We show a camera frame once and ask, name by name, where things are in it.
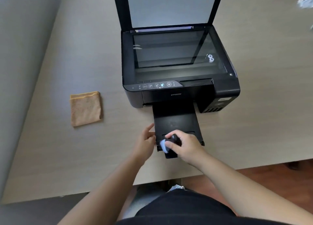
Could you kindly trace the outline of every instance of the person's right hand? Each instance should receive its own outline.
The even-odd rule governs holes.
[[[176,134],[180,138],[182,146],[180,147],[170,141],[166,141],[165,146],[177,153],[182,160],[198,168],[200,159],[208,153],[204,150],[197,137],[180,130],[174,130],[165,137],[170,138],[173,134]]]

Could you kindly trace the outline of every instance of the person's left hand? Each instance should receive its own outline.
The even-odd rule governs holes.
[[[154,123],[147,126],[139,135],[135,148],[133,151],[133,156],[135,156],[138,160],[145,163],[145,161],[150,158],[152,155],[154,145],[156,142],[155,132],[149,132],[152,129]]]

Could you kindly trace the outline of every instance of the scanner lid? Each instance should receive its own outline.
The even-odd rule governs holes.
[[[221,0],[115,0],[122,31],[212,25]]]

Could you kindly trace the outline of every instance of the light wooden table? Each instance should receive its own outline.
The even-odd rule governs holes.
[[[236,169],[313,158],[313,10],[296,1],[222,0],[217,12],[241,94],[198,121],[205,149]],[[128,102],[120,48],[114,0],[62,1],[3,203],[90,191],[131,152],[153,113]],[[89,91],[104,120],[74,129],[69,96]],[[198,174],[155,150],[135,184]]]

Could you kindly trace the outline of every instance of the printer body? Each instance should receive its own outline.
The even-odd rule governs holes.
[[[204,145],[194,103],[200,113],[219,112],[240,94],[237,73],[213,26],[220,0],[115,3],[122,84],[130,104],[153,107],[157,144],[179,129]]]

